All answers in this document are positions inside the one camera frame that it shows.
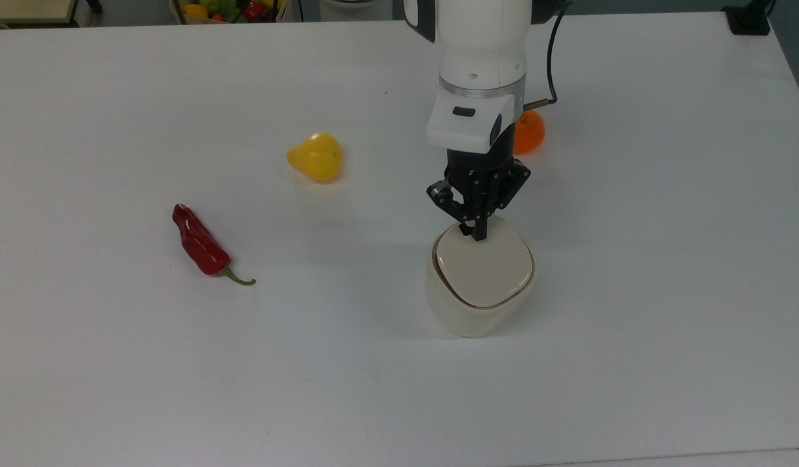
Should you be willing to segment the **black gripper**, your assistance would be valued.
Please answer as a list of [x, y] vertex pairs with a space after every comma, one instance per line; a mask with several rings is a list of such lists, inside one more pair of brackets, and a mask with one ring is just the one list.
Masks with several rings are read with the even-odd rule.
[[[431, 184], [426, 194], [438, 209], [458, 222], [462, 235], [483, 241], [488, 219], [510, 204], [532, 172], [516, 159], [513, 139], [498, 139], [486, 153], [447, 150], [446, 154], [445, 178]], [[454, 192], [479, 196], [475, 215], [471, 205], [456, 201]]]

